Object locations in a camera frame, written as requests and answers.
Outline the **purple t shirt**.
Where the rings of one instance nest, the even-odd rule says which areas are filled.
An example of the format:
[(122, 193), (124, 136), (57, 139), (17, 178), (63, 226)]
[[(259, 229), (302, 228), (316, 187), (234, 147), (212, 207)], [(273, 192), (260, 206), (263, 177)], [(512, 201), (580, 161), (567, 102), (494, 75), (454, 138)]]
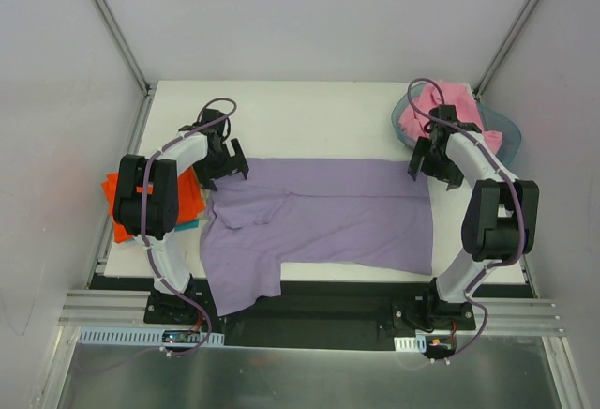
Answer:
[(217, 314), (281, 294), (284, 263), (359, 264), (428, 275), (433, 220), (405, 161), (250, 159), (209, 196), (201, 260)]

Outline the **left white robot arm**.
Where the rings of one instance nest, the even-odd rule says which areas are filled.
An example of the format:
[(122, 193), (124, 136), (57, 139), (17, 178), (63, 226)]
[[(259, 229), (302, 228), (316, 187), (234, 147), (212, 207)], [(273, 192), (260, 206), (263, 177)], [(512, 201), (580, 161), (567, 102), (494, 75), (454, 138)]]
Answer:
[(151, 156), (127, 154), (120, 160), (113, 219), (144, 249), (155, 288), (170, 294), (165, 311), (179, 324), (196, 317), (199, 303), (186, 293), (191, 275), (173, 239), (180, 211), (178, 179), (191, 170), (200, 188), (216, 191), (221, 178), (248, 176), (243, 149), (231, 137), (232, 115), (206, 106), (196, 122), (180, 128)]

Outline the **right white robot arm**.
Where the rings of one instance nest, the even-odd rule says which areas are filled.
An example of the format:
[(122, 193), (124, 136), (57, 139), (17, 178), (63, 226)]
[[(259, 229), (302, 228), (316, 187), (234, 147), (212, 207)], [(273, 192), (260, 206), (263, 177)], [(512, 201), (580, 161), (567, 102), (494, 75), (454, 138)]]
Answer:
[(456, 189), (472, 189), (460, 228), (462, 250), (429, 284), (417, 312), (432, 328), (444, 328), (465, 310), (470, 296), (493, 270), (510, 266), (533, 247), (539, 187), (510, 172), (488, 148), (473, 123), (458, 120), (453, 105), (427, 114), (408, 174), (433, 177)]

